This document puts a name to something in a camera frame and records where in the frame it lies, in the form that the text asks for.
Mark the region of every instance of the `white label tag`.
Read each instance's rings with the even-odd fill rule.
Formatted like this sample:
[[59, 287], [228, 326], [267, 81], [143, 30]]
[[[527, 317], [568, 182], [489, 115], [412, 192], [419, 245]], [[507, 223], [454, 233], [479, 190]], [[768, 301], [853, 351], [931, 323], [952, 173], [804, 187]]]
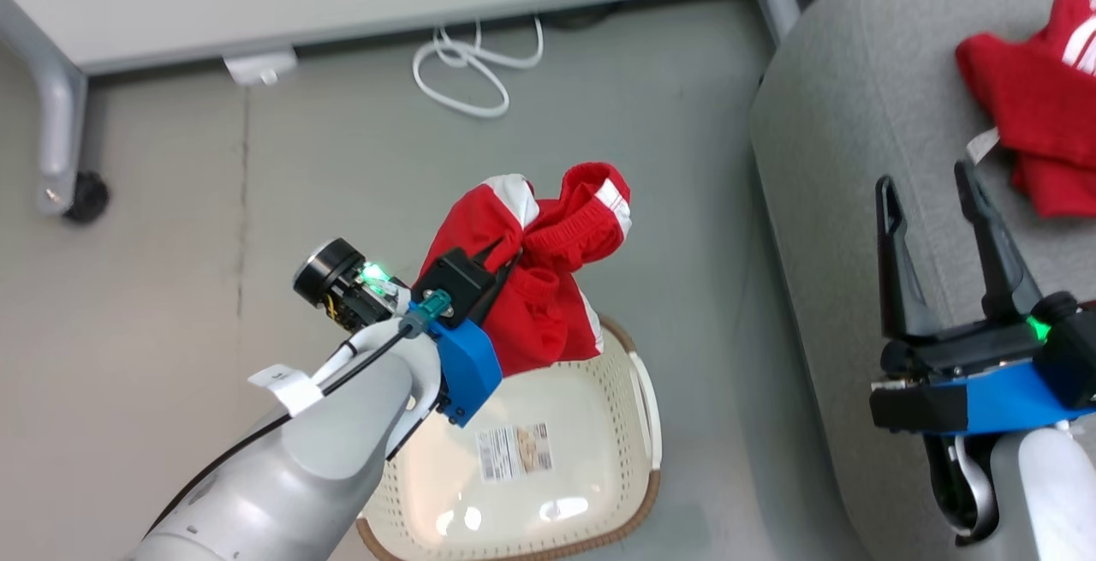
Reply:
[[997, 144], [1001, 144], [1001, 135], [997, 133], [997, 127], [992, 127], [989, 131], [982, 133], [981, 136], [974, 137], [970, 144], [967, 144], [967, 154], [970, 154], [974, 165], [978, 165], [993, 148], [997, 147]]
[[548, 425], [505, 425], [476, 435], [484, 482], [509, 482], [537, 471], [551, 471]]
[[251, 375], [248, 382], [274, 392], [278, 402], [289, 410], [289, 415], [293, 417], [297, 417], [302, 410], [323, 400], [323, 392], [308, 378], [308, 375], [281, 363]]

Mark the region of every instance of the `white power cord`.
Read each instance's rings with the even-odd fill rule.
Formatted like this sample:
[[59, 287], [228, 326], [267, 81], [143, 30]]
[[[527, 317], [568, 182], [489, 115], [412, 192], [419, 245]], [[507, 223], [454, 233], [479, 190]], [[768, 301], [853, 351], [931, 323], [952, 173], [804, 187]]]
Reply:
[[[493, 65], [509, 67], [509, 69], [533, 69], [540, 61], [540, 58], [544, 57], [545, 53], [545, 34], [540, 27], [540, 18], [534, 15], [533, 23], [537, 27], [537, 50], [530, 57], [509, 57], [507, 55], [483, 49], [483, 34], [480, 30], [479, 20], [476, 20], [476, 38], [473, 43], [455, 42], [446, 33], [445, 26], [435, 27], [434, 38], [422, 45], [422, 47], [419, 47], [419, 50], [414, 53], [414, 58], [411, 58], [411, 73], [414, 75], [415, 84], [419, 84], [419, 89], [425, 92], [426, 96], [432, 98], [432, 100], [439, 102], [445, 107], [467, 113], [469, 116], [499, 117], [503, 115], [510, 108], [510, 93], [506, 92], [506, 88], [499, 80], [498, 75], [483, 65], [483, 62], [490, 61]], [[452, 66], [454, 69], [465, 69], [465, 67], [471, 66], [478, 72], [481, 72], [494, 85], [494, 89], [499, 90], [500, 95], [502, 95], [501, 104], [495, 105], [495, 107], [478, 107], [478, 105], [454, 100], [453, 98], [443, 95], [442, 92], [435, 89], [431, 89], [422, 80], [419, 69], [422, 69], [423, 60], [426, 60], [432, 54], [437, 54], [438, 60]]]

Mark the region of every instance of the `basket handle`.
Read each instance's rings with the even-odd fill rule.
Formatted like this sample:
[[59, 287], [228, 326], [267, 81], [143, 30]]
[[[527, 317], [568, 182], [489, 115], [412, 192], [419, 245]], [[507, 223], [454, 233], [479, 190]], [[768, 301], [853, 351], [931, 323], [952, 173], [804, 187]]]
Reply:
[[643, 420], [643, 445], [647, 446], [647, 457], [651, 459], [651, 470], [662, 469], [662, 420], [659, 417], [659, 401], [654, 398], [654, 386], [647, 366], [639, 359], [639, 354], [628, 351], [631, 358], [631, 381], [636, 392], [636, 407]]

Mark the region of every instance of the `white plastic basket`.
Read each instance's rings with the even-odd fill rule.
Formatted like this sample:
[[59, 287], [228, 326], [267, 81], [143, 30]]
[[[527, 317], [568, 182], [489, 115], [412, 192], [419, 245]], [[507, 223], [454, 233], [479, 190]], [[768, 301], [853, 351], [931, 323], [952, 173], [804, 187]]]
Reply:
[[368, 549], [381, 561], [532, 561], [635, 530], [659, 491], [659, 408], [631, 340], [602, 327], [602, 355], [505, 379], [466, 428], [426, 417], [357, 520]]

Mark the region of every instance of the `gray chair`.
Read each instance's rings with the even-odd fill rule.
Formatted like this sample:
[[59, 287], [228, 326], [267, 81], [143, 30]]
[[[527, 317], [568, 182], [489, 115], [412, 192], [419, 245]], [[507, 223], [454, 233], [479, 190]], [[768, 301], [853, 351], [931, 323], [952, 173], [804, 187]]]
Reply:
[[[784, 38], [752, 113], [765, 198], [849, 518], [875, 559], [956, 556], [921, 440], [868, 410], [879, 327], [874, 185], [903, 194], [909, 244], [944, 323], [981, 318], [984, 291], [952, 165], [991, 127], [955, 47], [989, 30], [1021, 39], [1052, 0], [818, 0]], [[1040, 220], [1011, 190], [1006, 152], [980, 178], [1043, 293], [1096, 298], [1096, 220]], [[1096, 456], [1096, 435], [1082, 437]]]

